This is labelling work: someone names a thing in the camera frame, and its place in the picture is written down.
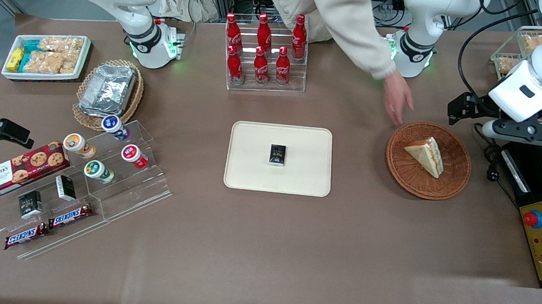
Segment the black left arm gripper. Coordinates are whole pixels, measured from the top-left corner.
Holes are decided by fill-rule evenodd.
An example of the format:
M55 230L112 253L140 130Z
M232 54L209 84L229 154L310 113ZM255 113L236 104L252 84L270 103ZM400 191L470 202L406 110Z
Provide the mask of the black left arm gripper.
M469 92L461 94L462 104L448 104L448 125L453 126L458 119L500 118L500 108L490 96L477 97Z

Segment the person's left hand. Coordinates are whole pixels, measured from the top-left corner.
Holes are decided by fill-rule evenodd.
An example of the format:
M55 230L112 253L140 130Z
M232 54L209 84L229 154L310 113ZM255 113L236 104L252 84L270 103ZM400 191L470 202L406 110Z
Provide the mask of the person's left hand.
M403 110L408 107L414 110L414 99L411 90L404 77L397 70L383 79L384 106L389 118L394 125L399 127L403 124Z

